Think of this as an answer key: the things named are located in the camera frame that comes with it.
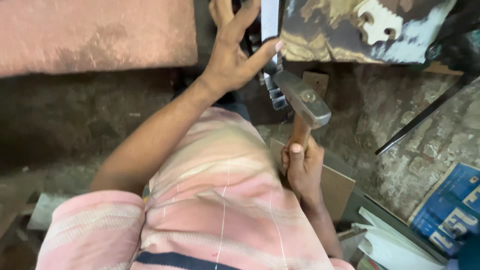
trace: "metal bar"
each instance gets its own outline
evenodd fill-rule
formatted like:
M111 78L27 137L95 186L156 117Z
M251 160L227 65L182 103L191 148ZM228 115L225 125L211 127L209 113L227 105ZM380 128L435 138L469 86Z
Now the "metal bar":
M397 132L397 134L395 134L386 144L384 144L377 151L375 151L375 155L379 156L385 153L385 151L387 151L390 147L392 147L405 136L417 129L434 112L438 111L441 106L444 105L449 99L451 99L453 96L455 96L465 88L469 87L470 83L476 83L478 82L478 80L478 78L473 80L471 76L466 74L462 75L452 87L446 90L441 96L439 96L434 102L432 102L432 104L430 104L426 109L419 113L412 121L410 121L399 132Z

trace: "white thread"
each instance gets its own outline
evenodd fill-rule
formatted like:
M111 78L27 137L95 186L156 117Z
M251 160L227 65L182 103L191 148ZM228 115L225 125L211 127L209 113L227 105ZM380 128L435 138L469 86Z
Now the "white thread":
M227 185L230 184L230 159L228 159L228 176L227 176ZM225 225L225 191L227 190L227 185L223 188L223 193L222 193L222 198L223 198L223 220L222 220L222 234L220 235L220 247L218 248L218 253L216 255L216 264L215 264L215 270L218 266L218 258L220 257L220 251L222 250L222 244L223 244L223 227Z
M275 223L276 231L278 232L278 237L280 237L280 246L282 247L282 256L283 256L283 261L285 262L285 269L288 270L287 260L285 259L285 253L283 251L282 235L280 234L280 230L278 228L278 225L276 224L275 217L273 216L273 212L272 212L272 195L273 195L273 191L271 190L270 191L270 206L269 206L270 207L270 214L272 215L273 222Z

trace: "pink striped shirt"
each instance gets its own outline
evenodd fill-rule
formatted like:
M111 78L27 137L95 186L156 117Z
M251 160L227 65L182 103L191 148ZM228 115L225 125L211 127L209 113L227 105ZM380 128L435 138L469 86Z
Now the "pink striped shirt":
M236 113L205 111L149 187L146 203L109 190L60 205L37 269L353 269L327 257L265 143Z

